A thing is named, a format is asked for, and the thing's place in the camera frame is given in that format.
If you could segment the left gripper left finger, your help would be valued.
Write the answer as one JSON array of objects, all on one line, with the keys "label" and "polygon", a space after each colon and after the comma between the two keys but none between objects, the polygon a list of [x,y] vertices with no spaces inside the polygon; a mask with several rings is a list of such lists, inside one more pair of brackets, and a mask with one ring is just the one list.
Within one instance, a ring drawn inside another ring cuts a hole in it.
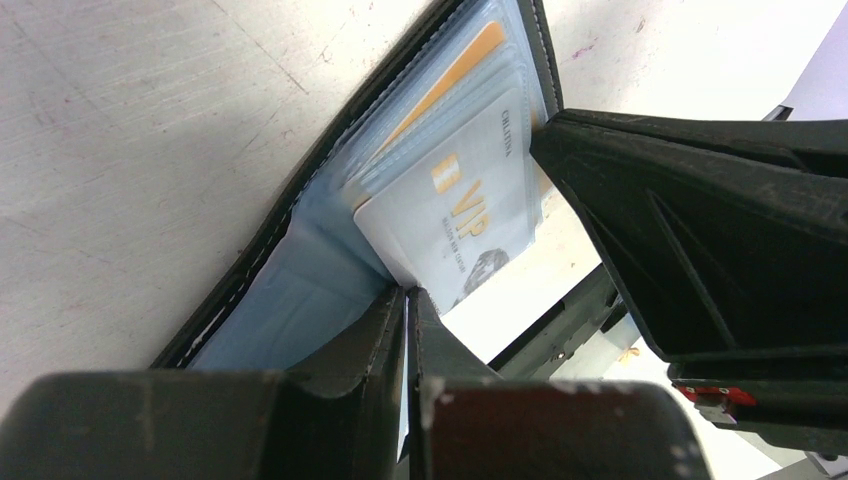
[{"label": "left gripper left finger", "polygon": [[402,289],[285,371],[73,372],[35,381],[1,424],[5,479],[389,479]]}]

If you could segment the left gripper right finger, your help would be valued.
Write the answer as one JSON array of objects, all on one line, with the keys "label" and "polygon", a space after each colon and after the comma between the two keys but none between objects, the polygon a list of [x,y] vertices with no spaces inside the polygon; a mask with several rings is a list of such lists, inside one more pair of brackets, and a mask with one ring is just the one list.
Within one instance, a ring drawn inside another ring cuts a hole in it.
[{"label": "left gripper right finger", "polygon": [[408,294],[414,479],[706,479],[690,422],[658,385],[506,380]]}]

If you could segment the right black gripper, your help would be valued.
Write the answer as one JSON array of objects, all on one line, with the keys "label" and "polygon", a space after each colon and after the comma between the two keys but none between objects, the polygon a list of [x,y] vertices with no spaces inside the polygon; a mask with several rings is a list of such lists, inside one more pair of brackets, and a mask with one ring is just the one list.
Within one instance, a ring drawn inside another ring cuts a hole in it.
[{"label": "right black gripper", "polygon": [[531,152],[661,358],[759,359],[669,366],[704,419],[847,455],[845,121],[569,109]]}]

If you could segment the white VIP credit card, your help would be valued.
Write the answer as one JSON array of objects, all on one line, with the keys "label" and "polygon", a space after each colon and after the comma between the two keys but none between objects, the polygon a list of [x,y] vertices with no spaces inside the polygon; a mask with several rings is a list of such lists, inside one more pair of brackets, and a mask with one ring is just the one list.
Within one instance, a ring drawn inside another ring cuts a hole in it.
[{"label": "white VIP credit card", "polygon": [[529,112],[508,88],[438,145],[406,154],[407,170],[353,215],[404,287],[450,311],[529,246],[539,209]]}]

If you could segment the black leather card holder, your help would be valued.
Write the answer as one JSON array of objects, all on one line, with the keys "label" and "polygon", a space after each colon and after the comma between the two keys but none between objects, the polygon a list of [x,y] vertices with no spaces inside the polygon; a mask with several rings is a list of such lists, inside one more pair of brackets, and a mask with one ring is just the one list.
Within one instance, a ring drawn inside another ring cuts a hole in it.
[{"label": "black leather card holder", "polygon": [[[394,141],[377,149],[490,21],[505,41]],[[518,88],[532,133],[562,104],[540,1],[438,1],[404,34],[310,148],[225,277],[154,361],[157,368],[286,369],[357,321],[386,289],[404,287],[353,215],[479,110]]]}]

